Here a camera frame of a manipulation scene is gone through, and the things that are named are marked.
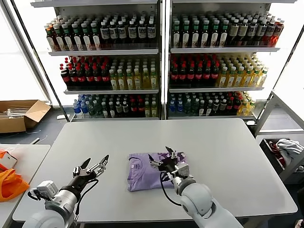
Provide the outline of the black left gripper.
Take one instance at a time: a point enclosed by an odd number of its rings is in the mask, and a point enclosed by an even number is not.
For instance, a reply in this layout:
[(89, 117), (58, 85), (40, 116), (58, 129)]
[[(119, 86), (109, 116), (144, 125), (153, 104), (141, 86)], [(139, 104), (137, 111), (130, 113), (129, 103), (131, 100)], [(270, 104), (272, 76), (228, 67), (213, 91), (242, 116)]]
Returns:
[(99, 163), (87, 169), (87, 166), (91, 161), (90, 157), (87, 158), (81, 165), (73, 169), (73, 179), (68, 185), (73, 189), (73, 191), (81, 193), (89, 181), (94, 180), (96, 177), (99, 177), (104, 173), (108, 160), (109, 155), (106, 155)]

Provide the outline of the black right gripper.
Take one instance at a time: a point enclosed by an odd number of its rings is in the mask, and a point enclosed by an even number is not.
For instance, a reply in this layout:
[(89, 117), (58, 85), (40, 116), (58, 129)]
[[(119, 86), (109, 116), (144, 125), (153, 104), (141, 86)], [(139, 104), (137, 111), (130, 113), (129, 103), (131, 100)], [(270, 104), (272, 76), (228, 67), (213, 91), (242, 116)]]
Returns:
[(170, 154), (171, 158), (165, 158), (161, 161), (156, 161), (154, 158), (148, 154), (150, 165), (161, 172), (172, 173), (174, 172), (175, 166), (177, 165), (177, 151), (166, 146), (167, 152)]

